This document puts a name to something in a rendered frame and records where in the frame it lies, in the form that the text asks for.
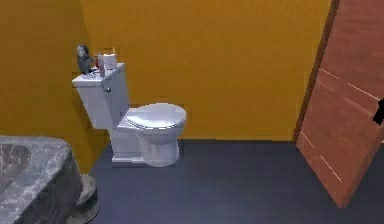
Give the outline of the white toilet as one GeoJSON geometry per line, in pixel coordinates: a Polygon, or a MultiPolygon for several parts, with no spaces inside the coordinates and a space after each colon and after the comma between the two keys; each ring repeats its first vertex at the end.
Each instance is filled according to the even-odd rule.
{"type": "Polygon", "coordinates": [[[132,105],[123,63],[104,74],[81,74],[72,84],[92,127],[108,132],[114,164],[167,167],[178,161],[186,110],[171,103],[132,105]]]}

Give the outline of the white tissue box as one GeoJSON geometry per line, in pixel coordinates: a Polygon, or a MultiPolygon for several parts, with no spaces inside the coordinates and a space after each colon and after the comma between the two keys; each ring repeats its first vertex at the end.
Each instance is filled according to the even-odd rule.
{"type": "Polygon", "coordinates": [[[117,68],[117,58],[115,48],[112,48],[110,53],[103,54],[104,67],[106,70],[113,70],[117,68]]]}

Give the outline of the grey bust statue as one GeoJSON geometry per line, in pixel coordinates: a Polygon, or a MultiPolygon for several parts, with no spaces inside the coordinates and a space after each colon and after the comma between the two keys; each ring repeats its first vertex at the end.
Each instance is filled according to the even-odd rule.
{"type": "Polygon", "coordinates": [[[77,66],[80,72],[87,75],[92,72],[94,58],[90,56],[89,49],[85,44],[79,44],[77,51],[77,66]]]}

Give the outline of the grey round bin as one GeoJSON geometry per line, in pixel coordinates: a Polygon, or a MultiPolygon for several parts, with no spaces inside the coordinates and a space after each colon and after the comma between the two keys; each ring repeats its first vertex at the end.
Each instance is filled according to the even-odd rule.
{"type": "Polygon", "coordinates": [[[96,179],[88,174],[83,174],[81,180],[83,190],[75,209],[71,212],[65,224],[90,224],[100,210],[96,179]]]}

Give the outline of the brown wooden door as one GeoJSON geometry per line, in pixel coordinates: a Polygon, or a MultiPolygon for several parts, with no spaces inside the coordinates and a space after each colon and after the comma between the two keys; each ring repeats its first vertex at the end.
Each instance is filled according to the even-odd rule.
{"type": "Polygon", "coordinates": [[[331,0],[294,142],[340,208],[384,143],[384,0],[331,0]]]}

